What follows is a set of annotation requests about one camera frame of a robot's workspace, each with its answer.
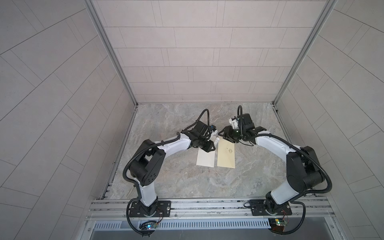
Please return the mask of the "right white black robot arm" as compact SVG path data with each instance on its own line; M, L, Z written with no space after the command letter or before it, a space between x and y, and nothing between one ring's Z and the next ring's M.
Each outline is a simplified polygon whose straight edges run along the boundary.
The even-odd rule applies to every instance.
M280 212L287 202L309 194L313 187L327 179L312 148L295 146L263 127L255 127L249 114L230 119L230 125L221 130L219 136L232 143L251 142L286 163L285 182L266 194L265 208L271 215Z

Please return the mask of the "yellow manila envelope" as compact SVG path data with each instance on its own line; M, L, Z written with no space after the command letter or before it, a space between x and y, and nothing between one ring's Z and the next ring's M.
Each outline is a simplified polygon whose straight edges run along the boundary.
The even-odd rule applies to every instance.
M217 166L222 168L236 167L235 164L235 144L223 138L218 143Z

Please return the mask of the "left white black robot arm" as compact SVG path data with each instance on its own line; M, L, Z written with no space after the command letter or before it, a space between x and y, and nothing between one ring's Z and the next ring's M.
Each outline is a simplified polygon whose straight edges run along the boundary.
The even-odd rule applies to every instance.
M151 140L142 142L126 164L123 178L135 185L139 210L144 216L151 217L157 211L159 200L154 181L160 173L164 160L191 148L200 148L206 153L215 151L215 142L211 138L217 132L215 126L197 121L180 133L177 132L174 138L160 142Z

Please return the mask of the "cream white envelope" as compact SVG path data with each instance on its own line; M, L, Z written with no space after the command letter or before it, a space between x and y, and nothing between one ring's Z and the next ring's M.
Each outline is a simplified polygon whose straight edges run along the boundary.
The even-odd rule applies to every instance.
M213 168L215 166L215 151L207 153L199 149L196 165Z

